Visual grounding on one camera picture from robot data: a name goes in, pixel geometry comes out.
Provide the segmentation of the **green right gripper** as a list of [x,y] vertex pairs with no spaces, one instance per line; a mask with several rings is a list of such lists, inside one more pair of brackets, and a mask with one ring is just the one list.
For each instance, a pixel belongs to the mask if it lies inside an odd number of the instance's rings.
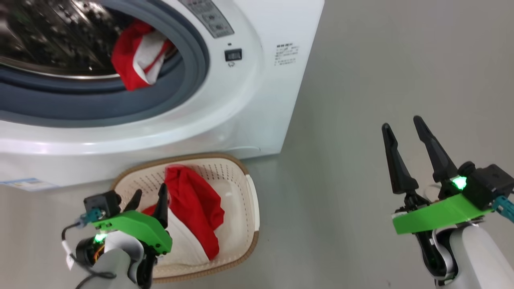
[[[433,168],[432,177],[434,181],[441,182],[457,177],[457,167],[424,122],[424,119],[420,116],[414,116],[413,121],[417,135],[428,152]],[[389,123],[384,123],[381,131],[393,194],[415,192],[419,188],[418,182],[411,177],[409,170],[406,168],[398,151],[397,139]],[[459,194],[412,212],[394,213],[392,214],[392,222],[396,234],[415,234],[467,222],[490,212],[493,212],[492,208],[479,210],[462,194]]]

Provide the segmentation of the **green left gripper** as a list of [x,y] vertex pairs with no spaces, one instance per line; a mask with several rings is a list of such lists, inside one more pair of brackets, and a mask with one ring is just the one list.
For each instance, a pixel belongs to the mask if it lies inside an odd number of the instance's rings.
[[147,246],[152,247],[157,255],[168,254],[172,249],[172,238],[166,231],[168,227],[167,185],[162,183],[158,192],[159,199],[152,215],[137,212],[143,191],[137,189],[123,209],[123,213],[93,222],[99,230],[118,230],[128,234]]

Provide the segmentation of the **red and white garment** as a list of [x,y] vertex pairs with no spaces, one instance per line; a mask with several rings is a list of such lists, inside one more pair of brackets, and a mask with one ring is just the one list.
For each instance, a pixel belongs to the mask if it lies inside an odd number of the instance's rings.
[[169,201],[166,231],[172,238],[165,261],[172,265],[205,265],[220,252],[215,234],[224,223],[221,197],[191,168],[172,165],[165,169]]
[[161,32],[141,20],[124,29],[112,51],[112,65],[126,90],[134,91],[154,85],[175,45]]

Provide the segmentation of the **cream perforated laundry basket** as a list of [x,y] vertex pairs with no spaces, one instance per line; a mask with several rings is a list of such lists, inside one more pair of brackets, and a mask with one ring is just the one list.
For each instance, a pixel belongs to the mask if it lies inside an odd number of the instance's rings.
[[163,256],[153,270],[154,284],[172,283],[217,274],[246,261],[259,239],[259,202],[255,184],[247,168],[235,157],[222,153],[175,156],[143,163],[118,175],[110,189],[121,196],[121,208],[138,189],[143,191],[139,210],[157,201],[165,180],[165,169],[172,165],[191,168],[206,180],[221,197],[224,223],[216,230],[220,253],[204,264],[189,266]]

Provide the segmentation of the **white front-load washing machine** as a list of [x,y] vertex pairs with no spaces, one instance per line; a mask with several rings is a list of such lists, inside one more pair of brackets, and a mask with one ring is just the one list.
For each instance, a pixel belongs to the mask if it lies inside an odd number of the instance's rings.
[[[279,153],[325,0],[212,1],[235,34],[214,39],[178,0],[0,0],[0,181]],[[176,48],[154,85],[128,91],[111,56],[136,19]]]

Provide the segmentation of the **blue energy label sticker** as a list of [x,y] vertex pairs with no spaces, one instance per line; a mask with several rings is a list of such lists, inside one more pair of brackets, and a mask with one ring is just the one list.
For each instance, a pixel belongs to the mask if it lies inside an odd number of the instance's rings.
[[11,181],[0,181],[0,185],[21,189],[29,192],[46,191],[49,189],[59,188],[58,185],[42,181],[40,179],[17,179]]

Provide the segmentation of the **grey warning sticker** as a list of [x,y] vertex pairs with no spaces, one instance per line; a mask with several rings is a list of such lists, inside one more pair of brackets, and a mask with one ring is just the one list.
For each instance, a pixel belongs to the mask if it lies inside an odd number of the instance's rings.
[[204,25],[214,39],[235,34],[233,28],[212,0],[178,0]]

